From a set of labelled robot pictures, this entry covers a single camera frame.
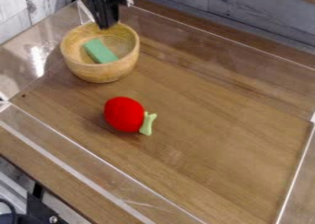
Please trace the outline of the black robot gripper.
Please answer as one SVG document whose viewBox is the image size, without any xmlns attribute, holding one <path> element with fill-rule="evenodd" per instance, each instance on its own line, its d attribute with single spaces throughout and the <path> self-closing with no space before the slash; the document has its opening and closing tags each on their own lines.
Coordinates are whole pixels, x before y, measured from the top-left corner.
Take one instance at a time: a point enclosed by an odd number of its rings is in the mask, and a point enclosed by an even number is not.
<svg viewBox="0 0 315 224">
<path fill-rule="evenodd" d="M 132 6 L 134 0 L 88 0 L 88 9 L 100 29 L 112 27 L 119 22 L 119 5 Z"/>
</svg>

